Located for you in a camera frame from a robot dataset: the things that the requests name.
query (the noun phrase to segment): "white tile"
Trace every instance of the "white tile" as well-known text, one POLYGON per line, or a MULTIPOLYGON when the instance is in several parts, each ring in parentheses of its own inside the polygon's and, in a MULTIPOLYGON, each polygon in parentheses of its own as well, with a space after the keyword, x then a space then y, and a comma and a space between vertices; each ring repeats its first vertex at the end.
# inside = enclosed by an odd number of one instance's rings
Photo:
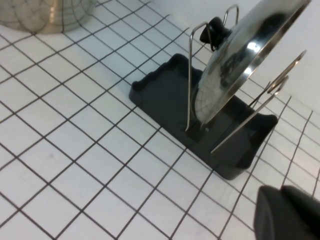
POLYGON ((158 184, 169 169, 164 163, 143 148, 134 156, 128 166, 153 186, 158 184))
MULTIPOLYGON (((193 38, 192 41, 192 54, 195 54, 201 47, 202 45, 199 44, 197 41, 195 41, 195 37, 193 38)), ((189 52, 189 42, 190 42, 190 35, 187 34, 182 34, 179 36, 176 40, 174 40, 176 44, 184 48, 187 52, 189 52)))
POLYGON ((0 191, 18 207, 28 201, 44 185, 44 181, 18 160, 0 171, 0 191))
POLYGON ((114 124, 130 111, 128 107, 115 99, 108 92, 95 100, 91 106, 114 124))
POLYGON ((61 49, 73 44, 73 42, 62 33, 38 34, 37 37, 50 45, 56 51, 60 51, 61 49))
POLYGON ((240 194, 215 173, 211 174, 202 191, 229 211, 240 194))
POLYGON ((239 176, 237 176, 235 179, 225 180, 225 181, 240 192, 242 190, 242 188, 244 187, 248 177, 249 177, 249 173, 244 171, 239 176))
POLYGON ((110 25, 119 19, 103 5, 96 7, 93 11, 93 15, 105 25, 110 25))
POLYGON ((150 196, 140 212, 168 236, 173 233, 184 214, 157 191, 150 196))
POLYGON ((189 214, 213 231, 216 235, 220 234, 230 215, 229 212, 224 210, 203 193, 200 193, 197 200, 191 207, 189 214))
POLYGON ((261 182, 255 179, 253 176, 250 177, 248 183, 246 184, 243 195, 256 202, 258 197, 258 190, 261 186, 263 186, 261 182))
POLYGON ((20 159, 48 182, 66 168, 71 160, 46 140, 21 155, 20 159))
POLYGON ((127 43, 122 37, 112 31, 109 27, 98 31, 94 35, 113 50, 116 50, 127 43))
POLYGON ((148 223, 142 216, 136 215, 129 226, 121 234, 120 240, 165 240, 160 231, 148 223))
POLYGON ((144 144, 156 131, 154 127, 144 121, 134 112, 123 119, 118 127, 135 139, 139 144, 144 144))
POLYGON ((165 51, 161 51, 157 53, 152 59, 157 63, 157 64, 164 64, 170 60, 171 56, 167 54, 165 51))
POLYGON ((197 188, 173 170, 165 176, 157 189, 184 210, 188 209, 198 193, 197 188))
POLYGON ((154 126, 156 129, 160 128, 160 125, 153 120, 149 115, 147 115, 144 111, 142 111, 140 108, 135 108, 134 112, 136 114, 138 114, 140 117, 142 117, 144 120, 146 120, 149 124, 151 124, 152 126, 154 126))
POLYGON ((86 215, 81 214, 59 237, 60 240, 111 240, 112 237, 103 231, 97 224, 86 215))
POLYGON ((320 115, 318 113, 313 112, 309 121, 313 123, 315 126, 317 126, 318 128, 320 128, 320 115))
POLYGON ((186 25, 186 23, 183 23, 181 21, 178 21, 177 18, 175 18, 172 14, 167 16, 165 19, 167 19, 170 23, 175 25, 178 29, 184 31, 187 30, 189 27, 186 25))
POLYGON ((85 212, 114 236, 120 233, 135 213, 107 189, 96 197, 85 212))
POLYGON ((236 219, 234 216, 230 218, 221 239, 223 240, 256 240, 255 233, 246 225, 236 219))
POLYGON ((99 181, 106 184, 123 166, 117 159, 98 145, 94 145, 77 161, 99 181))
POLYGON ((288 159, 291 159, 296 150, 296 145, 286 139, 284 136, 280 135, 276 131, 274 131, 268 141, 268 143, 279 150, 283 155, 285 155, 288 159))
POLYGON ((304 134, 320 145, 320 129, 311 122, 306 125, 304 134))
POLYGON ((138 209, 153 188, 125 167, 108 185, 115 194, 138 209))
MULTIPOLYGON (((177 45, 175 42, 172 42, 171 44, 169 44, 164 51, 166 51, 169 55, 173 56, 175 54, 181 54, 184 55, 185 57, 188 56, 188 52, 186 50, 184 50, 182 47, 180 47, 179 45, 177 45)), ((192 66, 194 68, 196 68, 195 66, 195 62, 196 59, 192 59, 192 66)))
POLYGON ((145 148, 171 166, 182 153, 182 149, 160 132, 145 145, 145 148))
POLYGON ((314 192, 314 197, 315 197, 315 199, 317 199, 318 201, 320 201, 320 182, 319 182, 319 180, 317 181, 317 184, 316 184, 316 189, 315 189, 315 192, 314 192))
POLYGON ((157 24, 155 28, 158 29, 160 32, 162 32, 171 40, 174 40, 176 37, 179 36, 179 34, 182 33, 182 31, 179 28, 174 26, 172 23, 170 23, 166 19, 164 19, 159 24, 157 24))
POLYGON ((301 148, 298 148, 295 152, 293 162, 299 165, 301 168, 309 172, 315 178, 318 177, 320 168, 320 162, 307 154, 301 148))
POLYGON ((21 110, 18 115, 42 135, 48 134, 65 120, 40 99, 21 110))
POLYGON ((195 56, 202 61, 203 63, 207 64, 212 57, 213 53, 203 47, 195 56))
POLYGON ((31 35, 29 32, 13 30, 5 26, 0 26, 0 32, 11 43, 31 35))
POLYGON ((282 155, 278 150, 267 144, 262 152, 261 159, 272 165, 275 169, 286 175, 290 159, 282 155))
POLYGON ((86 104, 65 86, 59 86, 42 98, 63 116, 69 118, 86 104))
POLYGON ((288 106, 299 113, 301 116, 303 116, 305 119, 308 119, 311 114, 311 109, 294 97, 290 99, 288 106))
POLYGON ((11 74, 16 74, 33 65, 33 62, 13 46, 0 51, 0 65, 11 74))
POLYGON ((125 58, 114 52, 101 61, 103 64, 112 69, 120 77, 125 77, 131 73, 135 66, 128 62, 125 58))
POLYGON ((0 37, 0 49, 4 48, 5 46, 8 46, 9 42, 5 40, 3 37, 0 37))
POLYGON ((155 13, 157 13, 157 14, 163 16, 163 17, 165 17, 165 16, 168 15, 162 8, 160 8, 160 7, 159 7, 158 5, 156 5, 154 2, 151 2, 151 1, 150 1, 150 2, 147 4, 147 6, 150 7, 152 10, 154 10, 155 13))
POLYGON ((162 17, 159 14, 156 14, 150 7, 144 6, 138 11, 135 12, 138 16, 143 18, 146 22, 151 25, 155 25, 161 21, 162 17))
POLYGON ((115 127, 99 143, 126 163, 140 148, 131 138, 115 127))
POLYGON ((78 210, 51 187, 39 193, 23 211, 53 236, 74 218, 78 210))
POLYGON ((121 79, 118 75, 100 62, 84 71, 84 73, 105 89, 109 89, 121 79))
POLYGON ((44 60, 39 64, 39 66, 44 68, 49 74, 51 74, 60 82, 64 82, 79 72, 76 67, 71 65, 71 63, 58 54, 44 60))
POLYGON ((136 11, 138 8, 143 6, 143 4, 138 0, 119 0, 119 2, 131 11, 136 11))
POLYGON ((0 85, 0 101, 17 111, 37 98, 25 86, 11 78, 0 85))
POLYGON ((136 49, 131 44, 123 46, 117 51, 117 53, 125 59, 127 59, 131 64, 133 64, 136 67, 139 67, 145 61, 148 60, 148 57, 145 54, 143 54, 141 51, 136 49))
POLYGON ((10 77, 10 74, 7 73, 2 67, 0 67, 0 83, 9 77, 10 77))
POLYGON ((285 108, 283 114, 281 115, 281 118, 286 120, 288 123, 290 123, 292 126, 294 126, 300 131, 304 129, 307 122, 307 119, 303 118, 289 107, 285 108))
POLYGON ((144 36, 139 36, 131 42, 132 45, 143 51, 149 57, 152 57, 157 52, 160 51, 160 48, 154 45, 150 40, 146 39, 144 36))
POLYGON ((83 208, 102 188, 102 185, 76 164, 64 171, 52 186, 78 207, 83 208))
POLYGON ((35 36, 19 41, 15 46, 29 56, 36 63, 54 54, 55 52, 37 39, 35 36))
POLYGON ((125 21, 139 33, 143 33, 151 27, 148 23, 146 23, 144 20, 142 20, 135 14, 131 14, 125 17, 123 21, 125 21))
POLYGON ((93 144, 93 141, 90 138, 69 122, 66 122, 51 133, 47 139, 53 142, 53 144, 64 151, 72 159, 76 159, 91 144, 93 144))
POLYGON ((11 115, 11 111, 0 103, 0 122, 11 115))
POLYGON ((277 189, 281 187, 285 178, 283 175, 261 160, 256 164, 252 174, 264 184, 271 185, 277 189))
POLYGON ((180 148, 182 149, 185 149, 186 147, 181 143, 179 142, 174 136, 172 136, 169 132, 167 132, 164 128, 161 128, 160 129, 160 132, 167 136, 172 142, 174 142, 176 145, 178 145, 180 148))
POLYGON ((133 73, 130 73, 124 79, 129 83, 132 84, 135 81, 142 80, 146 75, 140 71, 139 69, 135 70, 133 73))
POLYGON ((212 235, 207 229, 197 223, 188 215, 185 216, 181 225, 173 235, 173 240, 215 240, 216 237, 212 235))
POLYGON ((79 40, 90 35, 90 32, 88 30, 86 30, 84 27, 78 27, 76 29, 72 29, 70 31, 67 31, 64 34, 67 35, 74 42, 78 42, 79 40))
POLYGON ((291 164, 287 177, 292 182, 294 182, 299 187, 301 187, 303 190, 305 190, 307 193, 309 194, 313 193, 313 190, 317 181, 316 178, 306 173, 296 164, 294 163, 291 164))
POLYGON ((303 135, 299 144, 299 148, 306 151, 309 155, 320 161, 320 148, 317 143, 312 141, 309 137, 303 135))
POLYGON ((37 65, 18 74, 16 78, 39 96, 47 93, 59 84, 57 80, 37 65))
POLYGON ((83 73, 78 74, 65 85, 87 103, 91 102, 104 92, 103 88, 83 73))
POLYGON ((13 158, 14 157, 8 151, 6 151, 2 146, 0 146, 0 168, 13 158))
POLYGON ((103 23, 101 23, 99 20, 97 20, 94 17, 89 17, 88 20, 82 24, 82 27, 94 34, 95 32, 99 31, 100 29, 105 28, 106 25, 104 25, 103 23))
POLYGON ((98 60, 102 59, 113 51, 95 36, 89 36, 85 38, 79 42, 79 45, 98 60))
POLYGON ((110 89, 109 93, 123 102, 130 109, 136 106, 129 99, 130 85, 125 81, 120 81, 117 85, 110 89))
POLYGON ((16 155, 39 139, 40 135, 16 116, 0 124, 0 142, 16 155))
POLYGON ((0 231, 0 239, 7 240, 49 240, 48 237, 40 228, 34 225, 22 213, 18 212, 11 218, 0 231))
POLYGON ((155 43, 158 47, 164 48, 171 40, 155 28, 151 28, 143 34, 147 39, 155 43))
POLYGON ((299 130, 284 121, 282 118, 279 119, 277 125, 275 126, 275 130, 287 139, 290 139, 295 144, 298 144, 302 134, 299 130))
POLYGON ((155 63, 152 60, 147 61, 145 64, 143 64, 141 67, 139 67, 139 69, 145 74, 149 74, 151 72, 154 72, 158 68, 159 68, 159 64, 155 63))
POLYGON ((246 199, 244 196, 241 196, 234 209, 233 214, 235 214, 238 218, 240 218, 244 223, 246 223, 250 228, 253 229, 255 209, 255 204, 246 199))
POLYGON ((71 122, 76 124, 94 140, 98 140, 113 126, 110 121, 105 119, 90 106, 87 106, 71 118, 71 122))
POLYGON ((61 51, 60 54, 81 70, 91 66, 97 61, 78 45, 72 45, 61 51))
POLYGON ((198 188, 201 188, 206 178, 210 174, 210 170, 205 168, 201 163, 199 163, 186 152, 181 156, 173 168, 198 188))
POLYGON ((122 20, 116 22, 115 24, 112 24, 110 28, 113 29, 116 33, 118 33, 127 41, 130 41, 139 35, 139 32, 134 30, 129 24, 127 24, 122 20))
POLYGON ((119 18, 123 18, 124 16, 131 13, 131 11, 129 9, 124 7, 118 1, 109 1, 109 2, 105 3, 104 6, 119 18))
POLYGON ((0 224, 9 218, 17 209, 12 206, 7 200, 0 196, 0 224))

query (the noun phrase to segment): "grout line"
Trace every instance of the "grout line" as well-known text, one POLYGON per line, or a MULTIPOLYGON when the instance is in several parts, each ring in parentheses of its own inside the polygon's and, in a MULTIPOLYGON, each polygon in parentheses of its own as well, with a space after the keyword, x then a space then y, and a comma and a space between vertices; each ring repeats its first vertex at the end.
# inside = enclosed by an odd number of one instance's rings
POLYGON ((304 131, 305 131, 305 129, 306 129, 306 126, 307 126, 307 124, 308 124, 311 116, 312 116, 312 113, 313 113, 313 111, 310 113, 309 118, 307 119, 306 123, 304 124, 303 130, 302 130, 302 133, 301 133, 301 136, 300 136, 299 141, 298 141, 298 143, 297 143, 297 145, 296 145, 296 147, 295 147, 293 156, 292 156, 292 158, 291 158, 291 160, 290 160, 290 164, 289 164, 288 170, 286 171, 286 174, 285 174, 285 176, 284 176, 284 179, 283 179, 283 182, 282 182, 282 186, 285 184, 285 180, 286 180, 286 178, 288 177, 288 173, 289 173, 289 171, 290 171, 291 164, 292 164, 293 161, 294 161, 294 158, 295 158, 296 152, 297 152, 297 150, 298 150, 298 147, 299 147, 301 138, 302 138, 303 135, 304 135, 304 131))
MULTIPOLYGON (((289 100, 288 100, 287 103, 285 104, 284 108, 282 109, 279 118, 281 117, 282 113, 285 111, 285 109, 286 109, 286 107, 287 107, 287 105, 288 105, 288 103, 289 103, 290 100, 291 100, 291 97, 289 98, 289 100)), ((252 170, 251 170, 250 173, 249 173, 249 177, 246 179, 246 181, 245 181, 245 183, 244 183, 244 185, 243 185, 243 187, 242 187, 242 189, 241 189, 241 191, 240 191, 240 194, 238 195, 238 197, 237 197, 237 199, 236 199, 236 201, 235 201, 235 204, 234 204, 234 206, 233 206, 233 208, 232 208, 232 210, 231 210, 231 214, 230 214, 229 218, 227 219, 227 221, 226 221, 226 223, 225 223, 225 225, 224 225, 221 233, 219 234, 219 237, 218 237, 219 240, 221 239, 221 236, 223 235, 223 233, 224 233, 224 231, 225 231, 225 229, 226 229, 226 227, 227 227, 227 225, 228 225, 231 217, 234 215, 234 211, 235 211, 236 206, 237 206, 237 204, 238 204, 238 202, 239 202, 239 199, 240 199, 240 197, 242 196, 243 191, 244 191, 244 189, 245 189, 245 187, 246 187, 246 185, 247 185, 247 183, 248 183, 251 175, 253 175, 253 172, 254 172, 254 170, 255 170, 255 168, 256 168, 256 166, 257 166, 257 164, 258 164, 258 162, 259 162, 259 160, 260 160, 260 158, 261 158, 261 155, 262 155, 262 153, 264 152, 264 150, 265 150, 265 148, 266 148, 266 145, 267 145, 269 139, 271 138, 274 130, 275 130, 275 128, 273 128, 273 130, 271 131, 268 139, 265 141, 264 146, 263 146, 263 148, 262 148, 262 151, 260 152, 260 154, 259 154, 259 156, 258 156, 258 159, 256 160, 256 162, 255 162, 252 170)))

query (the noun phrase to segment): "black grout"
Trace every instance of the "black grout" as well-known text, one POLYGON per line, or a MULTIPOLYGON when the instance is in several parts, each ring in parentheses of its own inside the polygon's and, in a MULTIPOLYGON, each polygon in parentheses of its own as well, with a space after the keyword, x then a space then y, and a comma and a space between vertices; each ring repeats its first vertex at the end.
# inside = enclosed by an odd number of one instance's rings
MULTIPOLYGON (((289 98, 289 100, 288 100, 287 103, 285 104, 284 108, 282 109, 279 118, 281 117, 282 113, 285 111, 285 109, 286 109, 286 107, 287 107, 287 105, 288 105, 288 103, 289 103, 290 100, 291 100, 291 97, 289 98)), ((243 195, 243 191, 244 191, 244 189, 245 189, 245 187, 246 187, 246 185, 247 185, 250 177, 253 175, 253 172, 254 172, 254 170, 255 170, 255 168, 256 168, 256 166, 257 166, 257 164, 258 164, 258 162, 259 162, 259 160, 260 160, 260 158, 261 158, 261 155, 262 155, 262 153, 264 152, 264 150, 265 150, 265 148, 266 148, 266 146, 267 146, 267 143, 268 143, 269 139, 271 138, 274 130, 275 130, 275 128, 273 128, 273 130, 271 131, 271 134, 268 136, 267 140, 265 141, 265 144, 264 144, 264 146, 263 146, 263 148, 262 148, 262 151, 260 152, 257 161, 254 163, 254 166, 253 166, 252 170, 250 171, 249 176, 248 176, 248 178, 246 179, 246 181, 245 181, 245 183, 244 183, 244 185, 243 185, 243 187, 242 187, 242 189, 241 189, 241 191, 240 191, 240 194, 238 195, 238 197, 237 197, 237 199, 236 199, 236 201, 235 201, 235 204, 234 204, 234 206, 233 206, 233 208, 232 208, 232 210, 231 210, 231 214, 230 214, 229 218, 227 219, 227 221, 226 221, 226 223, 225 223, 225 225, 224 225, 221 233, 219 234, 219 237, 218 237, 219 240, 221 239, 221 236, 223 235, 223 233, 224 233, 224 231, 225 231, 225 229, 226 229, 226 227, 227 227, 227 225, 228 225, 231 217, 234 215, 234 211, 235 211, 236 206, 237 206, 237 204, 238 204, 238 202, 239 202, 239 199, 240 199, 240 197, 243 195)))

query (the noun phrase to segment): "pot lid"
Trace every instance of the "pot lid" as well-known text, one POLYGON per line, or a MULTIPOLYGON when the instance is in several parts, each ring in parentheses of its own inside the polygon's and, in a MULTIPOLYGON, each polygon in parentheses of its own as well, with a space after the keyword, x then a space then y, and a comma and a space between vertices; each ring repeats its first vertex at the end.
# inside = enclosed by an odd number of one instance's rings
POLYGON ((263 62, 311 0, 262 0, 212 55, 194 93, 196 117, 208 123, 263 62))

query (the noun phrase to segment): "white tile countertop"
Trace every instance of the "white tile countertop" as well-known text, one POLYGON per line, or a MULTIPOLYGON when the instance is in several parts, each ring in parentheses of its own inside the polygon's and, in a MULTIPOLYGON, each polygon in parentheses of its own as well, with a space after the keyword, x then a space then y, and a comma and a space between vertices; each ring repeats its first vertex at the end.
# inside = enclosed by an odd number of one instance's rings
MULTIPOLYGON (((260 186, 320 199, 320 115, 293 97, 262 111, 279 123, 232 181, 129 100, 132 82, 188 55, 188 33, 138 0, 99 2, 64 34, 0 26, 0 240, 253 240, 260 186)), ((211 53, 193 49, 203 70, 211 53)))

